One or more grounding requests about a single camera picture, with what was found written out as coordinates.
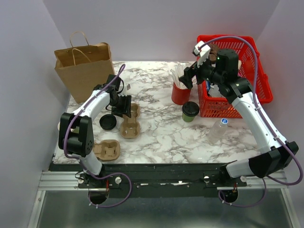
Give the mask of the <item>black coffee cup lid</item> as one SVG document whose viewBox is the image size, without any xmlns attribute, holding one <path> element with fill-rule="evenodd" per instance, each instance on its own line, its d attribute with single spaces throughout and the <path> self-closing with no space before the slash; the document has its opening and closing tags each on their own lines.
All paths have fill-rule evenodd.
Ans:
<svg viewBox="0 0 304 228">
<path fill-rule="evenodd" d="M 110 131 L 116 127 L 117 120 L 114 115 L 105 114 L 100 118 L 99 124 L 102 129 L 104 129 L 106 131 Z"/>
</svg>

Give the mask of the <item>brown paper bag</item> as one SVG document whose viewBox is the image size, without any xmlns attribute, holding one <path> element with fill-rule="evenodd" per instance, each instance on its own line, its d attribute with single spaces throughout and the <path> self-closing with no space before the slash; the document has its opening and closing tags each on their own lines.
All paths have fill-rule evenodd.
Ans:
<svg viewBox="0 0 304 228">
<path fill-rule="evenodd" d="M 55 50 L 55 71 L 77 103 L 85 102 L 96 85 L 114 75 L 109 44 L 102 42 Z"/>
</svg>

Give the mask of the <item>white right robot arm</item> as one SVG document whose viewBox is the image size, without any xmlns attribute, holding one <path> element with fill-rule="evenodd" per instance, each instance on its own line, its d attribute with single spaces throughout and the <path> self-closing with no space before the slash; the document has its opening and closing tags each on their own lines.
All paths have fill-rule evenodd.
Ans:
<svg viewBox="0 0 304 228">
<path fill-rule="evenodd" d="M 282 136 L 262 107 L 255 106 L 257 96 L 253 94 L 251 83 L 238 75 L 238 54 L 232 49 L 220 49 L 217 52 L 215 66 L 207 60 L 208 51 L 195 48 L 193 54 L 199 59 L 184 69 L 179 78 L 188 89 L 193 87 L 192 78 L 197 84 L 209 81 L 219 87 L 220 93 L 239 112 L 251 130 L 260 155 L 249 159 L 234 161 L 220 168 L 218 180 L 229 186 L 240 176 L 263 178 L 285 168 L 299 150 L 296 142 L 289 142 Z"/>
</svg>

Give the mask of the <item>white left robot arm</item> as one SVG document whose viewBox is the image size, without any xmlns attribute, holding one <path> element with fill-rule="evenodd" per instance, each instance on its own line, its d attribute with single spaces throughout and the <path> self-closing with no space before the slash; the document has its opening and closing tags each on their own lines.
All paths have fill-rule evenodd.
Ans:
<svg viewBox="0 0 304 228">
<path fill-rule="evenodd" d="M 131 117 L 131 96 L 120 95 L 121 78 L 109 75 L 103 85 L 97 85 L 90 97 L 72 113 L 63 113 L 59 122 L 58 146 L 69 159 L 78 160 L 84 171 L 89 173 L 89 182 L 96 188 L 105 183 L 101 173 L 102 163 L 93 152 L 93 121 L 107 106 L 111 114 Z"/>
</svg>

